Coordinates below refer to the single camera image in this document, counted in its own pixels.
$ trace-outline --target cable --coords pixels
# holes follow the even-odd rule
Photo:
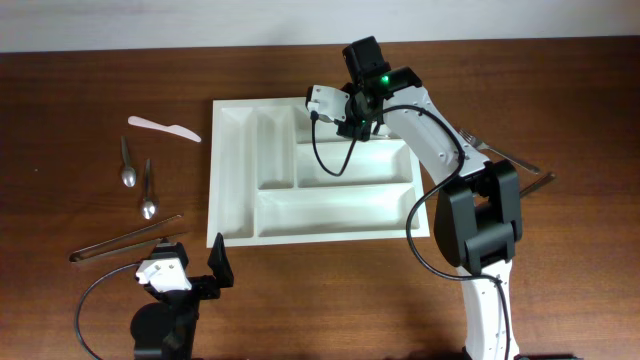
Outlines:
[[[464,154],[464,150],[462,149],[462,145],[460,144],[460,142],[458,141],[456,136],[453,134],[451,129],[442,120],[440,120],[440,118],[438,118],[437,116],[433,115],[428,110],[426,110],[424,108],[421,108],[419,106],[414,106],[414,105],[396,105],[396,106],[391,106],[391,107],[388,107],[388,108],[382,110],[381,112],[377,111],[377,112],[372,113],[368,117],[367,121],[370,122],[371,119],[374,119],[374,118],[376,118],[377,116],[379,116],[381,114],[386,114],[386,113],[391,112],[391,111],[402,110],[402,109],[417,111],[420,114],[426,115],[429,118],[431,118],[431,120],[435,121],[436,124],[438,124],[447,133],[449,138],[451,138],[451,141],[453,142],[453,144],[456,146],[456,149],[458,150],[458,166],[456,167],[456,169],[446,179],[444,179],[442,182],[440,182],[439,184],[434,186],[431,190],[429,190],[427,193],[425,193],[420,199],[418,199],[418,201],[416,201],[416,203],[413,205],[413,208],[411,208],[411,211],[409,212],[409,215],[407,216],[407,223],[406,223],[406,227],[405,227],[405,230],[406,230],[406,233],[407,233],[407,242],[409,243],[409,247],[411,248],[411,251],[416,256],[416,258],[418,259],[420,264],[422,264],[425,268],[427,268],[427,270],[429,270],[430,272],[432,272],[433,274],[435,274],[437,276],[440,276],[441,278],[444,278],[444,279],[447,279],[447,280],[452,280],[452,281],[489,280],[489,281],[493,282],[496,285],[496,289],[498,290],[498,295],[500,296],[500,302],[502,303],[502,313],[504,315],[504,322],[505,322],[505,333],[507,335],[507,344],[505,346],[506,349],[505,349],[504,358],[505,358],[505,360],[508,360],[509,359],[510,344],[511,344],[511,327],[509,326],[509,312],[507,311],[507,298],[506,298],[506,296],[504,294],[504,289],[502,288],[502,281],[500,279],[496,278],[496,277],[491,276],[491,275],[460,276],[460,275],[451,275],[451,274],[444,273],[444,272],[434,268],[433,266],[431,266],[422,257],[422,255],[420,254],[420,252],[416,248],[415,243],[413,242],[413,237],[411,236],[411,222],[413,221],[413,217],[415,216],[416,212],[418,211],[418,208],[422,204],[424,204],[424,202],[428,198],[433,196],[433,194],[437,193],[440,189],[445,187],[449,182],[451,182],[451,180],[455,179],[460,174],[460,171],[462,170],[462,167],[464,166],[465,154]]]
[[[342,175],[342,173],[344,172],[344,169],[347,168],[347,164],[349,164],[349,159],[351,159],[351,153],[353,152],[353,148],[356,146],[357,138],[354,137],[353,141],[351,142],[351,146],[349,147],[349,151],[347,152],[347,157],[344,159],[344,164],[342,164],[342,169],[340,169],[339,173],[334,173],[333,171],[327,169],[327,167],[324,166],[324,164],[322,163],[322,160],[320,160],[320,155],[318,155],[318,149],[316,148],[316,122],[318,121],[318,119],[317,118],[314,119],[312,117],[311,120],[313,123],[311,125],[311,143],[313,144],[313,153],[316,154],[316,159],[318,160],[318,164],[320,164],[320,167],[322,168],[322,170],[326,171],[327,174],[329,175],[333,175],[335,177]]]
[[[124,271],[128,268],[131,267],[135,267],[140,265],[139,262],[133,263],[133,264],[129,264],[129,265],[125,265],[122,267],[119,267],[105,275],[103,275],[101,278],[99,278],[98,280],[96,280],[93,284],[91,284],[91,286],[89,286],[89,288],[84,292],[84,294],[82,294],[82,297],[80,298],[80,302],[78,302],[78,306],[76,307],[76,315],[73,321],[73,328],[76,331],[76,337],[78,338],[78,341],[80,342],[80,345],[82,345],[82,348],[84,348],[84,350],[94,359],[94,360],[102,360],[98,355],[96,355],[96,353],[93,352],[93,350],[91,350],[89,348],[89,346],[87,345],[87,343],[84,342],[84,338],[82,337],[82,334],[80,333],[80,310],[82,310],[82,304],[84,303],[84,300],[87,298],[87,296],[89,295],[89,293],[91,292],[91,290],[93,290],[96,286],[98,286],[101,282],[103,282],[104,280],[112,277],[113,275]]]

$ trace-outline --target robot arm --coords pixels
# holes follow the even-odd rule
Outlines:
[[[409,145],[436,184],[458,167],[456,144],[429,117],[397,107],[424,108],[451,130],[462,145],[465,161],[459,175],[440,191],[434,225],[436,242],[459,275],[490,275],[503,281],[508,316],[510,260],[515,242],[522,236],[515,169],[508,161],[491,163],[466,143],[435,108],[411,69],[391,71],[373,37],[353,43],[343,55],[352,83],[342,90],[318,85],[310,88],[306,106],[312,119],[333,122],[338,135],[360,141],[368,141],[385,124]],[[377,126],[372,130],[373,122]],[[488,201],[476,206],[476,196]],[[495,284],[483,279],[463,281],[462,286],[468,358],[507,358],[505,310]],[[513,359],[519,350],[513,336],[510,338],[508,358]]]

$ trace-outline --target white cutlery tray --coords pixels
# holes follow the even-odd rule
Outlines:
[[[350,141],[336,130],[316,124],[320,157],[337,172]],[[218,232],[226,246],[404,238],[423,194],[420,165],[385,126],[380,134],[333,177],[313,154],[304,98],[214,101],[207,247]],[[429,236],[425,211],[412,227]]]

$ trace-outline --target white wall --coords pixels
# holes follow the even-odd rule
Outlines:
[[[639,35],[638,0],[0,0],[0,52]]]

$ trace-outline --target white bracket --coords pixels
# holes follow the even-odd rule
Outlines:
[[[191,290],[191,283],[177,257],[144,260],[136,271],[138,283],[151,284],[158,292]]]

